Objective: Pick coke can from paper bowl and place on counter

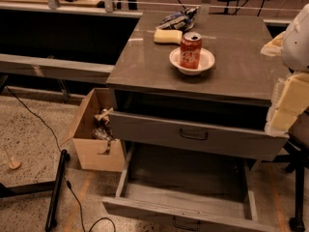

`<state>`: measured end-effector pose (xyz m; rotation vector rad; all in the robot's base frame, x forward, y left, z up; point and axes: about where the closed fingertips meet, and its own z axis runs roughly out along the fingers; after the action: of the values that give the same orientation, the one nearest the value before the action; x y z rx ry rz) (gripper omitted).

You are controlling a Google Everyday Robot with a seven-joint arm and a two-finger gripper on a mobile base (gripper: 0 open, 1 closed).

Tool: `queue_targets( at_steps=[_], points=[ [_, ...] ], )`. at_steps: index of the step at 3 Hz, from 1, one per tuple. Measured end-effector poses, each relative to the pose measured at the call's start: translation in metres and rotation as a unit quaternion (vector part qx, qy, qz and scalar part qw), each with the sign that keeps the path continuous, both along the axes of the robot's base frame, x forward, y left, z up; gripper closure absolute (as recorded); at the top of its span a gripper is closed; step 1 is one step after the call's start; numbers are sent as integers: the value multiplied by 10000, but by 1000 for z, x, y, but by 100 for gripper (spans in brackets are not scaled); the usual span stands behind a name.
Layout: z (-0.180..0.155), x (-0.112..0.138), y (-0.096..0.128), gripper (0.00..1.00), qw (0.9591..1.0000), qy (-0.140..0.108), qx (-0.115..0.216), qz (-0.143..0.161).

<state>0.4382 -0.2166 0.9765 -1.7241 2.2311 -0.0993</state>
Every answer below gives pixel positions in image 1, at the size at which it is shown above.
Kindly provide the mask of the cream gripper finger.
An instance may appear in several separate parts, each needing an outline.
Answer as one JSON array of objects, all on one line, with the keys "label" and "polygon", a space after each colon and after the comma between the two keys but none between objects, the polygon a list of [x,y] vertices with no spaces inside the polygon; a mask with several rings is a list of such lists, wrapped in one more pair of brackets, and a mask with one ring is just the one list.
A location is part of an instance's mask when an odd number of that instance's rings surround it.
[{"label": "cream gripper finger", "polygon": [[284,34],[285,34],[285,32],[281,32],[274,39],[272,39],[270,42],[266,43],[262,47],[261,53],[263,55],[269,56],[269,57],[280,56],[281,50],[282,50]]},{"label": "cream gripper finger", "polygon": [[265,133],[283,136],[308,107],[309,73],[296,72],[286,79],[279,78],[273,89]]}]

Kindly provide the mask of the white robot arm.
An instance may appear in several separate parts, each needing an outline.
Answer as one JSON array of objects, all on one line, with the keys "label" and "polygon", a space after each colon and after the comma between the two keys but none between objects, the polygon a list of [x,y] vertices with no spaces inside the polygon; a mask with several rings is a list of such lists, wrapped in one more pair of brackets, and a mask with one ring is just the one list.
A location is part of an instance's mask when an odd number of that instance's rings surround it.
[{"label": "white robot arm", "polygon": [[309,107],[309,5],[303,7],[287,29],[261,49],[265,56],[279,56],[292,70],[274,86],[265,132],[271,136],[286,134],[297,117]]}]

